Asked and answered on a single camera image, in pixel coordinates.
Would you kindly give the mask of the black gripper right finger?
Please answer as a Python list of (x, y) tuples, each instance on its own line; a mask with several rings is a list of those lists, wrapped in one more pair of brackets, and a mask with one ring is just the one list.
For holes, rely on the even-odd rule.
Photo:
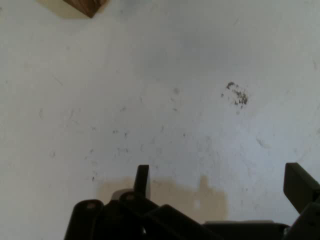
[(297, 162), (286, 163), (283, 192), (299, 216), (284, 234), (285, 240), (320, 238), (320, 184)]

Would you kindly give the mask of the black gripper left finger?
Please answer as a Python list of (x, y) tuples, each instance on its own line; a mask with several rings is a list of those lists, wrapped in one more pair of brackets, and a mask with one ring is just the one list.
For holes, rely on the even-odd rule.
[(78, 202), (71, 213), (66, 240), (220, 240), (222, 237), (170, 205), (148, 197), (150, 172), (139, 165), (132, 190), (104, 204)]

